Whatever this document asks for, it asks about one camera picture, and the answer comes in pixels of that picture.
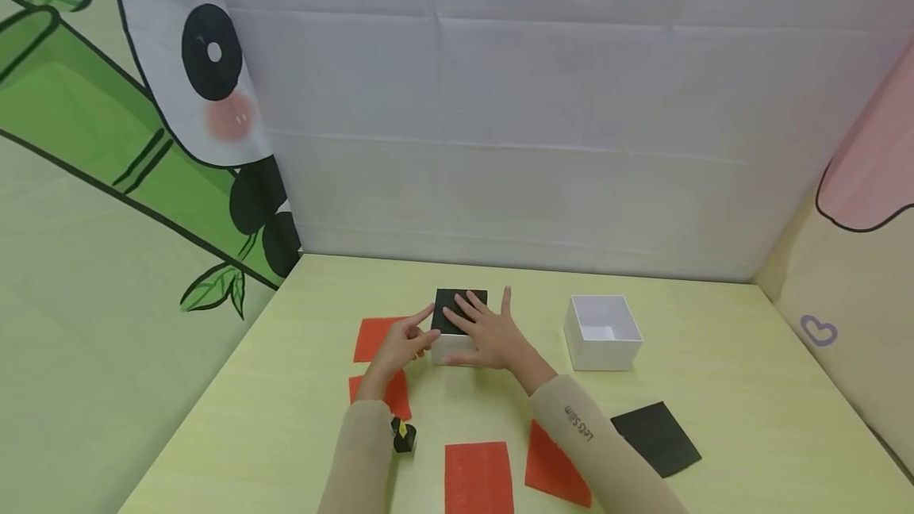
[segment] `table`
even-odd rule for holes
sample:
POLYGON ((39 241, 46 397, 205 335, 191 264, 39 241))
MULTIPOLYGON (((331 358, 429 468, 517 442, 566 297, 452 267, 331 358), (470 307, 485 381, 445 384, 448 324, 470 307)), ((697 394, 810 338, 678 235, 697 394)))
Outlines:
MULTIPOLYGON (((669 478, 693 514, 914 512, 914 488, 757 286, 306 255, 121 514, 315 512, 359 323, 422 308, 438 287, 513 287, 513 315, 607 416, 663 400, 704 459, 669 478), (644 345, 630 372, 573 372, 573 293, 621 293, 644 345)), ((585 510, 524 485, 530 412, 503 371, 407 371, 414 456, 395 456, 390 511, 444 512, 444 444, 505 441, 517 512, 585 510)), ((356 483, 353 491, 359 491, 356 483)))

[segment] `pink cheek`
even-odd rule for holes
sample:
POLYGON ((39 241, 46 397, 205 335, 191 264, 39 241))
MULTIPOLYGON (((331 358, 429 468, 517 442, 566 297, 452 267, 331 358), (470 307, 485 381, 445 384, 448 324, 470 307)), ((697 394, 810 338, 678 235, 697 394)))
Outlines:
POLYGON ((251 100, 235 90, 228 98, 209 102, 206 106, 206 127, 216 141, 241 141, 251 134, 255 111, 251 100))

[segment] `panda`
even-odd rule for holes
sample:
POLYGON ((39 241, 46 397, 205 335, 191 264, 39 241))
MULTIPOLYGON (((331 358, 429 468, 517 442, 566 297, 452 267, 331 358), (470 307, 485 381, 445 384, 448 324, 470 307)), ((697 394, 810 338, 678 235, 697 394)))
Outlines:
POLYGON ((233 172, 231 219, 248 236, 263 228, 267 262, 285 278, 299 239, 231 17, 219 0, 118 2, 163 123, 191 158, 233 172))

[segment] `fabric backdrop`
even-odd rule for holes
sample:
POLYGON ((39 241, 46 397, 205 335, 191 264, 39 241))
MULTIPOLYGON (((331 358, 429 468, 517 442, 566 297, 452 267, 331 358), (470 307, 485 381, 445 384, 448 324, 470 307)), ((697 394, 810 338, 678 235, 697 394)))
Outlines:
POLYGON ((757 281, 914 470, 914 50, 908 48, 757 281))
POLYGON ((748 280, 910 0, 225 0, 309 251, 748 280))
POLYGON ((297 259, 198 1, 0 0, 2 512, 116 512, 297 259))

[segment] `red card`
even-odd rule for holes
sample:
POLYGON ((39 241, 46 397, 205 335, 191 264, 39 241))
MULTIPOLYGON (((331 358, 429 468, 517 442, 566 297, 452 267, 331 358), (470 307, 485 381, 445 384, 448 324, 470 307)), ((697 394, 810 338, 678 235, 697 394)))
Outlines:
POLYGON ((366 317, 359 327, 359 338, 355 341, 353 362, 370 362, 378 353, 381 342, 390 330, 390 324, 403 320, 402 317, 366 317))
POLYGON ((590 489, 587 488, 587 483, 558 444, 552 442, 535 420, 530 426, 530 448, 524 484, 564 501, 590 508, 590 489))
MULTIPOLYGON (((355 394, 359 392, 363 375, 349 378, 349 402, 355 401, 355 394)), ((394 378, 387 383, 384 392, 384 402, 390 407, 390 412, 395 416, 409 420, 413 418, 413 411, 409 410, 409 394, 405 389, 405 374, 403 370, 397 371, 394 378)))
POLYGON ((444 448, 444 514, 513 514, 507 444, 444 448))

